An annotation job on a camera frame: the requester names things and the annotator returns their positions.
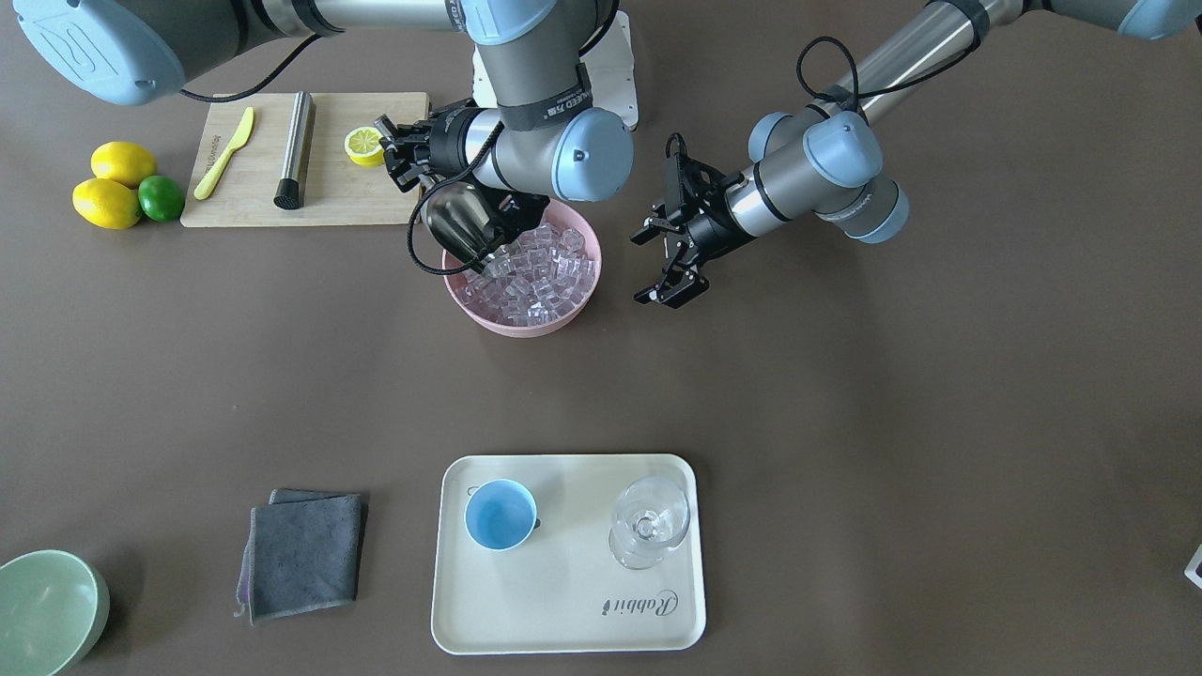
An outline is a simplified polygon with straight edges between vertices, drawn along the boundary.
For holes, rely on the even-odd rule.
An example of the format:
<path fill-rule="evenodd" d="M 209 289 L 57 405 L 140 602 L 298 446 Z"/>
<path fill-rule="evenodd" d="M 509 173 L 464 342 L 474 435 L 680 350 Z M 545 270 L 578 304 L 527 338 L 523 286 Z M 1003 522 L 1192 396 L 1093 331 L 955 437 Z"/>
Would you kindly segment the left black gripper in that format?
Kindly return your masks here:
<path fill-rule="evenodd" d="M 686 153 L 670 153 L 664 179 L 664 204 L 657 206 L 657 217 L 645 218 L 629 239 L 642 247 L 664 237 L 665 256 L 686 267 L 666 267 L 656 283 L 633 295 L 633 301 L 680 309 L 710 287 L 695 266 L 734 253 L 754 239 L 727 204 L 727 192 L 746 184 L 746 176 L 722 173 Z"/>

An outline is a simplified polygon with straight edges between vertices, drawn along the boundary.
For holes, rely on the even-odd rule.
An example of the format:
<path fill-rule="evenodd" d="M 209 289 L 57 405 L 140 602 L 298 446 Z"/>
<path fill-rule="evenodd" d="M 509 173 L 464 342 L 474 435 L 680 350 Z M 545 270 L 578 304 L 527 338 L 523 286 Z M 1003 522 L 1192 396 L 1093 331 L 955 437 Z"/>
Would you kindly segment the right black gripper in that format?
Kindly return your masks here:
<path fill-rule="evenodd" d="M 438 109 L 432 113 L 429 120 L 433 123 L 432 172 L 426 176 L 435 177 L 438 184 L 442 180 L 448 180 L 448 183 L 451 180 L 468 180 L 469 184 L 481 189 L 486 201 L 495 208 L 495 213 L 500 218 L 504 237 L 519 237 L 536 230 L 541 223 L 545 223 L 545 210 L 549 204 L 549 198 L 546 198 L 545 195 L 514 192 L 508 186 L 499 189 L 489 186 L 482 183 L 474 172 L 468 172 L 463 178 L 456 178 L 462 171 L 468 170 L 469 164 L 477 158 L 486 137 L 496 128 L 498 115 L 486 113 L 484 109 L 474 106 L 474 103 L 465 103 L 456 109 L 450 107 Z"/>

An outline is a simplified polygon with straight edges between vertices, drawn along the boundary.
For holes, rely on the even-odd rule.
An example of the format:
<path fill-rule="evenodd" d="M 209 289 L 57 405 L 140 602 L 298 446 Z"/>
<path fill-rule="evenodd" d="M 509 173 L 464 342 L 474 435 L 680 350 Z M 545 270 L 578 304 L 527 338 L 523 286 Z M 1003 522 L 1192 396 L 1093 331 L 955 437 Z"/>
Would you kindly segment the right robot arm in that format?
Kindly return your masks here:
<path fill-rule="evenodd" d="M 571 202 L 609 200 L 626 183 L 633 141 L 619 115 L 593 102 L 583 57 L 612 30 L 615 1 L 5 1 L 4 51 L 18 35 L 30 57 L 22 94 L 50 120 L 69 121 L 69 103 L 96 115 L 147 108 L 157 137 L 191 125 L 188 85 L 282 38 L 309 45 L 358 36 L 363 47 L 319 75 L 334 85 L 380 81 L 383 88 L 448 90 L 468 77 L 476 52 L 495 94 L 494 109 L 448 112 L 432 132 L 433 164 L 446 174 L 468 167 L 474 141 L 500 128 L 474 176 L 484 186 Z"/>

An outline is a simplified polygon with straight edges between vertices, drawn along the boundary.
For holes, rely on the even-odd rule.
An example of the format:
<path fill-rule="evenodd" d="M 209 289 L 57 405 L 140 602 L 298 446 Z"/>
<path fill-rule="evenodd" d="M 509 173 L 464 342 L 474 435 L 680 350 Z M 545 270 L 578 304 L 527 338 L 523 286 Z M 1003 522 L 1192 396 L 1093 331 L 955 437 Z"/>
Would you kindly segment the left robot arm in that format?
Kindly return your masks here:
<path fill-rule="evenodd" d="M 996 26 L 1057 14 L 1142 41 L 1200 26 L 1197 1 L 927 1 L 908 25 L 857 59 L 840 38 L 817 36 L 795 59 L 807 106 L 768 113 L 746 138 L 746 167 L 718 168 L 664 146 L 664 189 L 631 236 L 657 242 L 664 262 L 633 296 L 678 309 L 704 293 L 704 266 L 776 229 L 814 217 L 864 244 L 902 232 L 910 200 L 889 178 L 877 128 L 920 88 L 980 51 Z"/>

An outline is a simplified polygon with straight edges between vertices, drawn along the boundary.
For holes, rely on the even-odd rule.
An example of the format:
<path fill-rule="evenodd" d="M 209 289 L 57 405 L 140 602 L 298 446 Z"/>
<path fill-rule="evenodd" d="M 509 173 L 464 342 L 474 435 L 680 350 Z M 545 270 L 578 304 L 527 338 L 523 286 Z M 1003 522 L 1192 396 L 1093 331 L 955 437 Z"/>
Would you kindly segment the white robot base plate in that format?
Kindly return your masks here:
<path fill-rule="evenodd" d="M 625 137 L 633 47 L 618 1 L 464 1 L 502 128 L 588 146 Z"/>

